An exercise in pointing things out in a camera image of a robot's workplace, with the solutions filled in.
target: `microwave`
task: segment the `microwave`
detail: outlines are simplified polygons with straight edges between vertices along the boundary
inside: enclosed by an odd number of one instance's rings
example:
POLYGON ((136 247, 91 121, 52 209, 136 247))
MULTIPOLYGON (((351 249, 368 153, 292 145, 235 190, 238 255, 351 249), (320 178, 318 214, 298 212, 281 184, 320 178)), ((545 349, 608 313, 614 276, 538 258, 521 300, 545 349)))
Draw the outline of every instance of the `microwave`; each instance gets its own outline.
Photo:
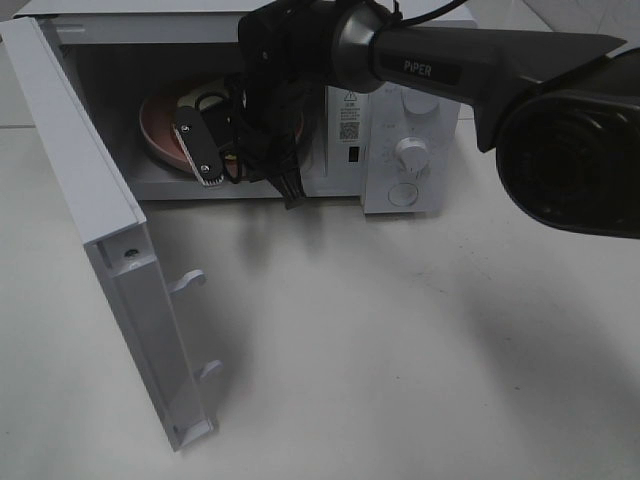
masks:
MULTIPOLYGON (((33 0, 0 23, 86 254, 174 450, 216 429, 201 385, 224 359, 212 352, 193 364, 185 351, 172 296, 205 274, 165 279, 138 202, 280 195, 266 181, 203 186, 154 151, 143 109, 185 79, 241 71, 237 24, 262 3, 33 0)), ((405 14, 439 5, 415 2, 405 14)), ((432 24, 475 27, 466 8, 432 24)), ((460 104, 390 83, 370 94, 320 88, 312 99, 299 152, 307 196, 356 197, 364 214, 438 212, 460 104)))

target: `sticker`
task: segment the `sticker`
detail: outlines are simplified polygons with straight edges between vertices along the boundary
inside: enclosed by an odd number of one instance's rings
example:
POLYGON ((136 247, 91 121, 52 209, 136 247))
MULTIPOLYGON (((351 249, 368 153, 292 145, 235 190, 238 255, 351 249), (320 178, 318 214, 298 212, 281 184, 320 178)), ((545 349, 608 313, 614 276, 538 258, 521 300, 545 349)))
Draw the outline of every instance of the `sticker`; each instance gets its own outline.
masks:
POLYGON ((364 99, 364 95, 351 91, 345 90, 338 93, 338 141, 340 143, 352 144, 360 141, 364 99))

